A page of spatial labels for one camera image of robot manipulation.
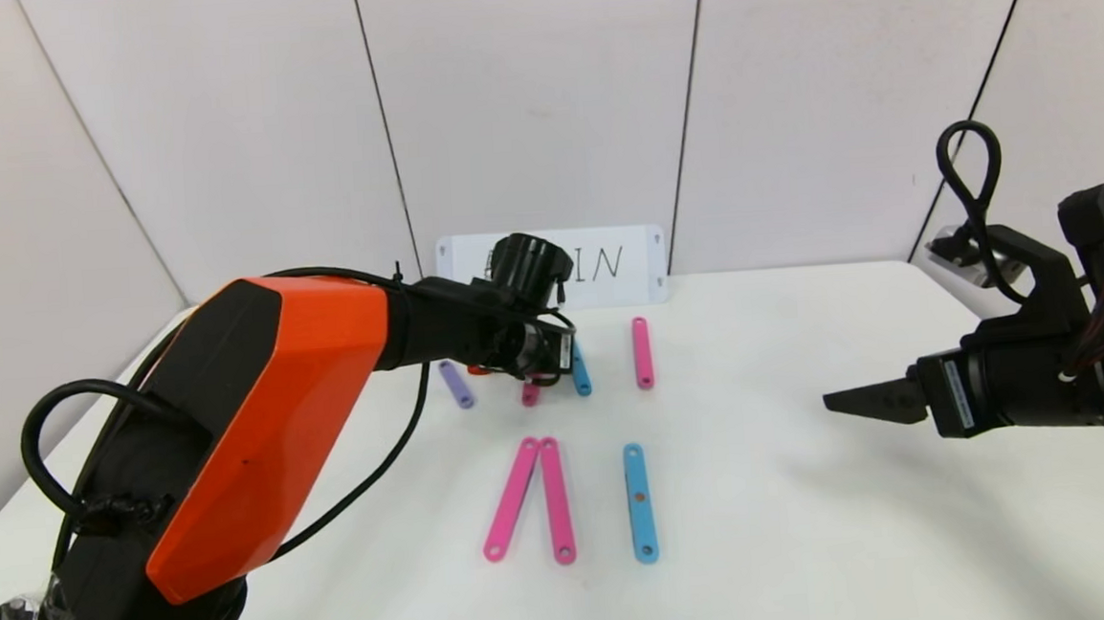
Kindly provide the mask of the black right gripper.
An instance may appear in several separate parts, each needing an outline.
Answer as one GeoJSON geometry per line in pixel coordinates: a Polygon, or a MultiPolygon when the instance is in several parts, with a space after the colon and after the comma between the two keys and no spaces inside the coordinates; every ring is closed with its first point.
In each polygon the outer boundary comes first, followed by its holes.
{"type": "Polygon", "coordinates": [[[985,344],[921,357],[901,380],[831,392],[827,410],[884,423],[935,419],[942,437],[1004,427],[1098,427],[1097,386],[1060,380],[1061,342],[985,344]]]}

